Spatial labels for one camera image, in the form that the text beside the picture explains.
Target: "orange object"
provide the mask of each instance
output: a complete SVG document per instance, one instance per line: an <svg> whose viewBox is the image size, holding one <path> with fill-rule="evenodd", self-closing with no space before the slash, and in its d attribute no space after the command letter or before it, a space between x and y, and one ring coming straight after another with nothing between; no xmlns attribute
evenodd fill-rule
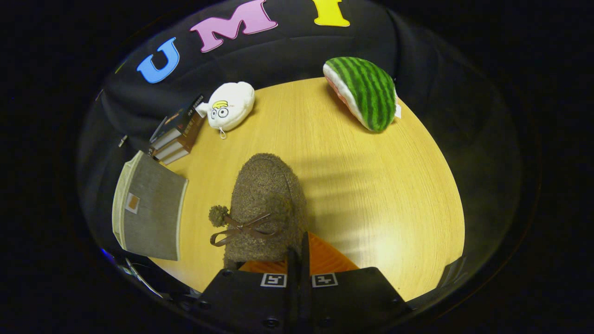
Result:
<svg viewBox="0 0 594 334"><path fill-rule="evenodd" d="M317 235L308 232L309 274L346 272L359 269L351 260ZM248 261L239 270L252 273L287 273L287 261Z"/></svg>

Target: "round table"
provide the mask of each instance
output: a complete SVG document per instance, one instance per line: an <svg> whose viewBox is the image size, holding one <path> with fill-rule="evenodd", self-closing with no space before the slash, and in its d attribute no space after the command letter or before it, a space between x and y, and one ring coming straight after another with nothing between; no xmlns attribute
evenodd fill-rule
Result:
<svg viewBox="0 0 594 334"><path fill-rule="evenodd" d="M190 155L167 167L189 179L178 261L151 258L204 291L223 267L210 245L213 205L230 206L235 179L256 153L273 153L299 178L309 230L359 267L378 267L405 301L437 286L462 255L462 203L437 144L402 102L402 119L366 130L325 78L259 89L254 109L227 139L205 122Z"/></svg>

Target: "brown fuzzy object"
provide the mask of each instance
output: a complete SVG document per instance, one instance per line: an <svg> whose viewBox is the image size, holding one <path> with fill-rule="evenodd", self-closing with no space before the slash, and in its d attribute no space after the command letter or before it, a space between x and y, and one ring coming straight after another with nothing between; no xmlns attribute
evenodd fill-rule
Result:
<svg viewBox="0 0 594 334"><path fill-rule="evenodd" d="M214 227L225 226L225 216L229 214L229 209L226 206L215 205L210 208L208 219L213 223Z"/></svg>
<svg viewBox="0 0 594 334"><path fill-rule="evenodd" d="M242 167L231 196L232 219L240 224L264 213L271 213L266 222L255 228L263 233L281 230L279 235L264 240L241 233L225 245L225 268L237 269L237 262L282 261L289 247L301 253L301 239L307 230L305 195L297 176L279 157L259 153ZM225 224L227 208L213 206L209 219L214 226Z"/></svg>

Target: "book stack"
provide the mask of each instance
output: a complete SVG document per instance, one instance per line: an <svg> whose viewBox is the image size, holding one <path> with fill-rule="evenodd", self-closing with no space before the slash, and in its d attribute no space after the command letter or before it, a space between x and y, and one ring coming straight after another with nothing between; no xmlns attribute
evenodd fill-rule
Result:
<svg viewBox="0 0 594 334"><path fill-rule="evenodd" d="M163 119L150 139L148 154L153 159L168 165L191 152L203 122L195 110L202 101L201 97L190 108L182 108Z"/></svg>

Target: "book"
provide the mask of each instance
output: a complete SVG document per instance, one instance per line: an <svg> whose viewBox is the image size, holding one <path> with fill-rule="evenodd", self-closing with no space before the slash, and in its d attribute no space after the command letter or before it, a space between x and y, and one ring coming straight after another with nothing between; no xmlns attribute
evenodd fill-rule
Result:
<svg viewBox="0 0 594 334"><path fill-rule="evenodd" d="M155 150L152 155L157 160L162 160L166 156L179 150L182 147L184 147L188 152L190 152L192 146L196 142L196 138L198 137L198 130L200 129L202 121L203 118L200 117L199 114L194 114L194 116L188 123L188 126L186 126L186 129L181 134L181 136L165 144L159 150Z"/></svg>
<svg viewBox="0 0 594 334"><path fill-rule="evenodd" d="M165 117L161 121L153 135L150 137L149 143L151 149L149 149L149 154L152 154L153 151L159 150L165 144L171 142L173 139L176 139L184 133L188 123L197 113L197 106L202 102L203 99L204 96L200 94L196 100L192 102L189 108L182 108L173 115Z"/></svg>
<svg viewBox="0 0 594 334"><path fill-rule="evenodd" d="M122 167L113 197L112 231L122 249L179 259L179 224L188 180L142 151Z"/></svg>
<svg viewBox="0 0 594 334"><path fill-rule="evenodd" d="M174 161L176 161L177 159L184 157L186 155L189 154L189 151L185 150L183 147L175 152L173 152L171 155L167 156L165 159L163 159L163 163L165 165L168 165Z"/></svg>

